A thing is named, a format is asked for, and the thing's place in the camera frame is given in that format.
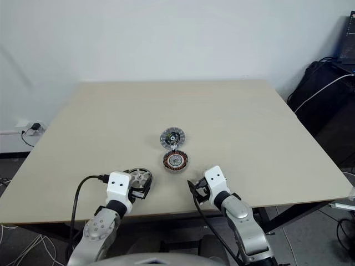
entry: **table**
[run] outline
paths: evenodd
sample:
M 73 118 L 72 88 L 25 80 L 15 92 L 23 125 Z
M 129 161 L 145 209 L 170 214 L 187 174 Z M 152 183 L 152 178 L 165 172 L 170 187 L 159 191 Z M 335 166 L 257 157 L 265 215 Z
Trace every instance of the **table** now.
M 179 149 L 189 165 L 180 174 L 163 167 L 167 150 L 159 137 L 171 126 L 186 135 Z M 186 180 L 214 165 L 252 207 L 307 203 L 276 217 L 266 231 L 352 189 L 263 80 L 82 83 L 0 198 L 0 223 L 69 221 L 84 177 L 135 167 L 149 169 L 154 180 L 130 216 L 195 212 Z M 98 181 L 85 183 L 77 220 L 93 216 L 105 190 Z

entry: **power outlet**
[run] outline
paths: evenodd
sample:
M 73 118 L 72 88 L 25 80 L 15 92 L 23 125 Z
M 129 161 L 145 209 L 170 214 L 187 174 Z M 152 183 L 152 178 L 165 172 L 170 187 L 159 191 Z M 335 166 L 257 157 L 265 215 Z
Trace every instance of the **power outlet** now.
M 40 128 L 38 130 L 31 129 L 34 123 L 40 124 Z M 27 136 L 37 136 L 37 135 L 42 135 L 45 132 L 45 130 L 47 129 L 47 125 L 40 120 L 29 121 L 24 119 L 24 120 L 20 120 L 15 126 L 15 128 L 20 134 L 24 130 L 27 132 L 26 133 Z

